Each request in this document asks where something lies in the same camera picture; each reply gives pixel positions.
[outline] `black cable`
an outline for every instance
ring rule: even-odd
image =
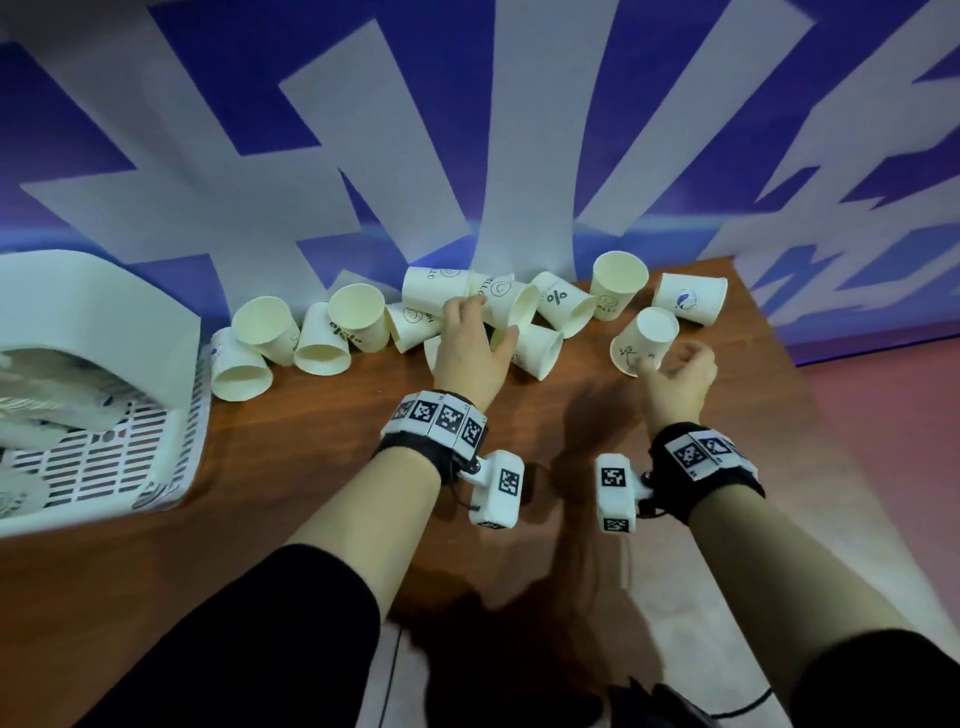
[[[763,705],[763,703],[772,694],[774,694],[774,689],[767,688],[767,691],[763,695],[761,695],[759,698],[757,698],[754,702],[752,702],[750,705],[745,705],[742,708],[738,708],[735,711],[730,711],[729,713],[711,713],[710,717],[713,718],[714,720],[726,720],[729,717],[744,716],[754,708],[759,708],[761,705]]]
[[[378,728],[383,728],[383,718],[387,715],[387,701],[390,700],[390,688],[394,684],[394,670],[396,669],[396,654],[400,651],[400,638],[403,637],[403,628],[396,632],[396,644],[394,645],[394,660],[390,663],[390,679],[387,680],[387,693],[383,696],[383,712],[380,713],[380,722]]]
[[[450,486],[450,492],[453,494],[453,499],[456,500],[458,503],[460,503],[468,511],[479,511],[480,510],[479,505],[470,505],[469,503],[464,503],[462,500],[460,500],[460,494],[457,493],[458,484],[459,483],[454,483],[453,485]]]

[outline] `wooden table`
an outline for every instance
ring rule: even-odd
[[[960,640],[803,380],[726,259],[683,270],[727,276],[710,328],[717,352],[705,422],[741,445],[769,498],[888,594],[953,654]],[[637,296],[648,305],[657,277]],[[645,463],[633,380],[609,343],[631,313],[591,322],[536,382],[514,369],[489,412],[487,449],[527,463],[520,523],[468,523],[437,503],[394,619],[431,662],[428,715],[452,725],[471,700],[600,690],[664,679],[710,711],[766,687],[688,531],[665,518],[601,534],[592,456]],[[181,507],[0,542],[0,724],[70,725],[177,619],[278,546],[369,457],[402,395],[432,385],[421,349],[356,354],[341,376],[276,369],[273,389],[213,407],[204,462]],[[461,485],[465,494],[467,486]],[[775,701],[738,725],[785,724]]]

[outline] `wall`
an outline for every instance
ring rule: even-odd
[[[791,345],[960,319],[955,0],[0,0],[0,29],[0,251],[111,257],[208,327],[613,248],[736,255]]]
[[[960,624],[960,339],[801,372]]]

